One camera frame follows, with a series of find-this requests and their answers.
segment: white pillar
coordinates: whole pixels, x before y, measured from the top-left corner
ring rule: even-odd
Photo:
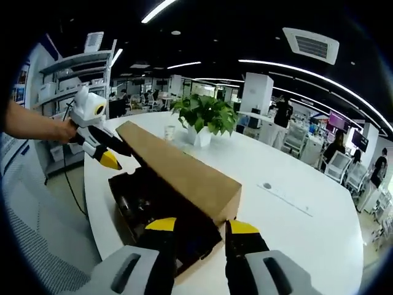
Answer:
[[[363,136],[368,139],[368,145],[366,152],[362,153],[362,164],[366,167],[369,167],[373,163],[371,160],[373,158],[376,142],[378,140],[379,131],[374,127],[371,123],[364,124]]]
[[[258,108],[261,115],[267,115],[272,92],[273,80],[271,77],[247,73],[241,97],[240,111],[251,112],[252,108]]]
[[[225,91],[224,101],[230,103],[232,98],[232,88],[224,87],[224,91]]]
[[[169,79],[168,92],[171,96],[181,97],[180,89],[182,85],[182,76],[172,75]]]

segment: human hand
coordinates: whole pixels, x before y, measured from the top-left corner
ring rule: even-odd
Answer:
[[[69,143],[69,140],[76,136],[77,126],[70,119],[67,118],[64,121],[58,121],[56,137],[61,143]]]

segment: white flower pot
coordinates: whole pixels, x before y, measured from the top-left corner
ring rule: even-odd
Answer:
[[[197,133],[194,126],[189,126],[189,140],[194,146],[200,148],[208,146],[211,141],[211,132],[207,126],[203,127],[199,133]]]

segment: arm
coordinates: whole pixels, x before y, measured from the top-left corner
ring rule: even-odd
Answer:
[[[53,120],[10,101],[6,112],[5,132],[15,138],[58,140],[67,143],[75,136],[76,128],[70,120]]]

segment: cardboard box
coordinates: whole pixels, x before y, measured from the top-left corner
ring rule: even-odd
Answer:
[[[177,193],[211,218],[224,240],[225,221],[236,218],[238,212],[241,184],[134,123],[126,122],[116,131],[134,150],[142,166],[151,168]],[[176,283],[201,267],[223,245],[223,242],[217,243],[206,258],[178,275]]]

